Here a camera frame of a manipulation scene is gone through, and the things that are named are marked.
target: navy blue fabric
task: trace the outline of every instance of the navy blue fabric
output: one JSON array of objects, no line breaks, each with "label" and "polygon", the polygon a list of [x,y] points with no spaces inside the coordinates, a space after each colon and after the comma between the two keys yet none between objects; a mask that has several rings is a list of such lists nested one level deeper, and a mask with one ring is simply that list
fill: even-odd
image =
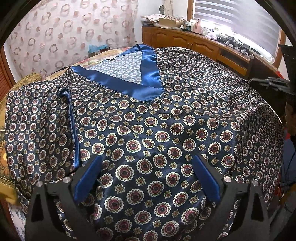
[{"label": "navy blue fabric", "polygon": [[198,156],[192,159],[192,169],[209,200],[219,203],[221,200],[220,187]]},{"label": "navy blue fabric", "polygon": [[75,127],[75,121],[74,121],[73,110],[72,110],[72,105],[71,105],[70,91],[67,88],[63,88],[59,92],[59,96],[60,97],[65,96],[68,100],[68,103],[69,103],[70,128],[71,128],[71,133],[72,133],[74,146],[75,146],[74,168],[77,169],[81,165],[80,159],[79,159],[80,158],[80,146],[79,146],[79,140],[78,140],[76,127]]},{"label": "navy blue fabric", "polygon": [[91,81],[131,96],[140,101],[152,101],[164,93],[156,63],[156,53],[147,45],[136,45],[122,54],[142,51],[141,76],[142,84],[131,83],[96,70],[86,70],[81,66],[72,66],[72,70]]},{"label": "navy blue fabric", "polygon": [[87,195],[102,170],[102,163],[102,156],[96,156],[81,180],[77,183],[73,197],[76,204],[79,204],[87,198]]}]

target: white patterned fabric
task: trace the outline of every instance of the white patterned fabric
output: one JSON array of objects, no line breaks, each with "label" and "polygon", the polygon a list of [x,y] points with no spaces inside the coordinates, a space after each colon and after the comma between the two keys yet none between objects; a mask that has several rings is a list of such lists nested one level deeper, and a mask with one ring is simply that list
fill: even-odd
[{"label": "white patterned fabric", "polygon": [[138,0],[42,0],[8,38],[21,77],[43,77],[88,58],[89,45],[133,46]]},{"label": "white patterned fabric", "polygon": [[15,229],[21,239],[21,241],[25,240],[25,224],[26,218],[24,212],[22,211],[21,207],[12,205],[8,203],[11,219],[13,224],[15,225]]},{"label": "white patterned fabric", "polygon": [[141,61],[142,52],[138,51],[123,56],[117,56],[113,60],[105,60],[88,69],[94,69],[125,81],[141,84]]}]

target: cardboard box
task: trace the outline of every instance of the cardboard box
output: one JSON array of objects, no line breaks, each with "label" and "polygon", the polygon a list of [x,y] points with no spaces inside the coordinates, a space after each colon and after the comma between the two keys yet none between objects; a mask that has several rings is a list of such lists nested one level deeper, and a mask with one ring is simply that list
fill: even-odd
[{"label": "cardboard box", "polygon": [[181,22],[178,22],[176,20],[170,20],[166,18],[160,18],[159,19],[159,25],[167,26],[167,27],[177,27],[179,28],[181,26]]}]

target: red object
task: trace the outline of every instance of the red object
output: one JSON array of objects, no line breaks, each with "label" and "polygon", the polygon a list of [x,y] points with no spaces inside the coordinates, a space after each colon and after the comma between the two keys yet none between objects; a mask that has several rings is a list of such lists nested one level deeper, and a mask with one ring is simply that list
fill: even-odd
[{"label": "red object", "polygon": [[278,77],[280,77],[281,79],[284,79],[284,77],[281,75],[281,73],[280,73],[279,71],[276,72],[276,75],[277,75]]}]

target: pink bottle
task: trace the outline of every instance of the pink bottle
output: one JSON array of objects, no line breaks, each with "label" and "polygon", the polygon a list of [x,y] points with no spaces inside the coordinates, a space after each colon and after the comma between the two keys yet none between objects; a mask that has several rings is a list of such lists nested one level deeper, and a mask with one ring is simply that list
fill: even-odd
[{"label": "pink bottle", "polygon": [[197,20],[193,25],[193,32],[196,34],[202,34],[202,26],[200,24],[201,20]]}]

